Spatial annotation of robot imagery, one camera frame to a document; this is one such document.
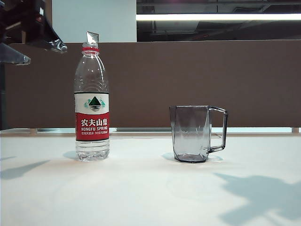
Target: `ceiling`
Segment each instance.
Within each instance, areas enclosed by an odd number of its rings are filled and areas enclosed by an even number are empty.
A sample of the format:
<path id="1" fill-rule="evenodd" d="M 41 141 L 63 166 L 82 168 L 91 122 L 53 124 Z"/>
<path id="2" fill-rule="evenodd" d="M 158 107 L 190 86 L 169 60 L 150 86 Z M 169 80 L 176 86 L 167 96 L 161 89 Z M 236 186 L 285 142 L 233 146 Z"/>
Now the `ceiling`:
<path id="1" fill-rule="evenodd" d="M 301 13 L 301 0 L 137 0 L 137 14 Z M 301 21 L 137 21 L 137 41 L 301 39 Z"/>

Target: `water bottle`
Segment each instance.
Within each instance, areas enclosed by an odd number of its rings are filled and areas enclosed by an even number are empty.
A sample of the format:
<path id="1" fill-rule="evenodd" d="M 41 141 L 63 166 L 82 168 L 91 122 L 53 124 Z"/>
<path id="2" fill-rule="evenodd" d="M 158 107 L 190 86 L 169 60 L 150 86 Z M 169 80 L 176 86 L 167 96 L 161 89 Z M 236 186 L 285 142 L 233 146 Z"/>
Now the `water bottle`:
<path id="1" fill-rule="evenodd" d="M 80 161 L 108 157 L 109 83 L 97 43 L 84 42 L 75 73 L 76 152 Z"/>

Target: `ceiling light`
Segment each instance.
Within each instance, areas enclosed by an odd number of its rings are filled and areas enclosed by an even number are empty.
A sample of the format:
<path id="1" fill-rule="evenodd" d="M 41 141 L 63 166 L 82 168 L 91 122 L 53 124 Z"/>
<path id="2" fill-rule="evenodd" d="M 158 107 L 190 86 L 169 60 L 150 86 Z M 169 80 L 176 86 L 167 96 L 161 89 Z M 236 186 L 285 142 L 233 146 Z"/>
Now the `ceiling light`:
<path id="1" fill-rule="evenodd" d="M 301 20 L 301 14 L 150 14 L 136 15 L 136 21 L 243 21 Z"/>

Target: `brown partition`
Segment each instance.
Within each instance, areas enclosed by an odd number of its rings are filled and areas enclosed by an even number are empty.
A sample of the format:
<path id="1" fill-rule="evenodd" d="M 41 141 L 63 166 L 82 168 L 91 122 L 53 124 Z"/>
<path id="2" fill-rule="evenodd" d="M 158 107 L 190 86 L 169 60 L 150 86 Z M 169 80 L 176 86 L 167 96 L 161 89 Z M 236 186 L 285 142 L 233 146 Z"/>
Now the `brown partition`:
<path id="1" fill-rule="evenodd" d="M 6 66 L 11 127 L 74 127 L 81 44 L 67 45 L 67 54 L 13 45 L 32 63 Z M 112 127 L 168 127 L 170 105 L 223 107 L 232 127 L 301 126 L 301 40 L 100 46 Z"/>

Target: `mug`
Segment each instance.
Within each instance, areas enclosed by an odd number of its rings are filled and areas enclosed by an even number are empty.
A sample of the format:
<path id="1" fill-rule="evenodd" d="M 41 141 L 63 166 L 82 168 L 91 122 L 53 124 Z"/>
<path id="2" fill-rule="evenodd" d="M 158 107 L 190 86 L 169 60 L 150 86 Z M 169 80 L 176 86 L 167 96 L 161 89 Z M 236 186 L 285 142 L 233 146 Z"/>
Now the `mug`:
<path id="1" fill-rule="evenodd" d="M 211 111 L 223 113 L 222 145 L 211 147 Z M 205 162 L 212 152 L 226 145 L 228 113 L 214 106 L 170 106 L 174 158 L 184 162 Z"/>

